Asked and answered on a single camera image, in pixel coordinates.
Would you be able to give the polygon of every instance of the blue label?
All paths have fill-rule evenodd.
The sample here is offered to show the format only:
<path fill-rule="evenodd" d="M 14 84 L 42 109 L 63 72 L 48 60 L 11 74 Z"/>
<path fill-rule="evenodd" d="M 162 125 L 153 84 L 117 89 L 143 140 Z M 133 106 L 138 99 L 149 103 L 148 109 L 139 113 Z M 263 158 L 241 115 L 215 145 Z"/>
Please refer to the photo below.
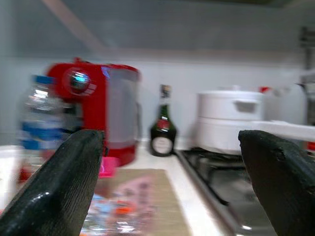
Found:
<path fill-rule="evenodd" d="M 61 139 L 62 130 L 60 125 L 38 125 L 36 122 L 22 123 L 20 140 L 25 149 L 57 149 L 61 144 Z"/>

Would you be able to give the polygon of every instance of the water bottle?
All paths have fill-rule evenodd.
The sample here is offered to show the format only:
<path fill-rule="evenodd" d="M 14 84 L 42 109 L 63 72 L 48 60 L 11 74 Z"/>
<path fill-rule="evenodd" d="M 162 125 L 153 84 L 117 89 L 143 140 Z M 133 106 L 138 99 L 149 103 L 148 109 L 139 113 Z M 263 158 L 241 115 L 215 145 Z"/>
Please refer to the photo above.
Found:
<path fill-rule="evenodd" d="M 20 141 L 24 147 L 24 169 L 34 173 L 62 142 L 62 102 L 54 96 L 54 78 L 35 76 L 24 97 L 20 120 Z"/>

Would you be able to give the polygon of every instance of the wine bottle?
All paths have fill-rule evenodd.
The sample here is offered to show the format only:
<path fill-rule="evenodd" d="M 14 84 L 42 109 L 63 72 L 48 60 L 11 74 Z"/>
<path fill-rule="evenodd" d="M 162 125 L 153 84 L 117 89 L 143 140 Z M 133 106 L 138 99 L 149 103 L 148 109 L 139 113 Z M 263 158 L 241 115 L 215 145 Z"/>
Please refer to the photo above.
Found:
<path fill-rule="evenodd" d="M 174 152 L 176 127 L 168 113 L 171 87 L 161 85 L 159 115 L 150 130 L 150 152 L 154 156 L 170 156 Z"/>

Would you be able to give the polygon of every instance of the kitchen counter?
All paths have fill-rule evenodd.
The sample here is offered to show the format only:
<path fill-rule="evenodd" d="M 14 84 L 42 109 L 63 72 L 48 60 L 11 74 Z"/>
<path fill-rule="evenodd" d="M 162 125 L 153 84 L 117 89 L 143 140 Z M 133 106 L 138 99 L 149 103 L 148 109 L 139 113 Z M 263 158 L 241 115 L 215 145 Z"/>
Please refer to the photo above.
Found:
<path fill-rule="evenodd" d="M 193 236 L 228 234 L 215 210 L 203 200 L 201 192 L 176 156 L 156 157 L 150 155 L 144 148 L 139 148 L 136 160 L 122 168 L 166 170 L 191 234 Z"/>

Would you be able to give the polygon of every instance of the black stovetop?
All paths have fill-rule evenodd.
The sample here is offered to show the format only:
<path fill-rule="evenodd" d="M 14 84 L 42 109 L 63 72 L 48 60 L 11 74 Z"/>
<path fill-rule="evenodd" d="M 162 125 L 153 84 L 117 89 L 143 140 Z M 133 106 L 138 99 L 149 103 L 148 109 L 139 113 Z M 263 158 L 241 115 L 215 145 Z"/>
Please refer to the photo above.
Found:
<path fill-rule="evenodd" d="M 198 147 L 177 151 L 177 156 L 234 235 L 276 235 L 241 156 Z"/>

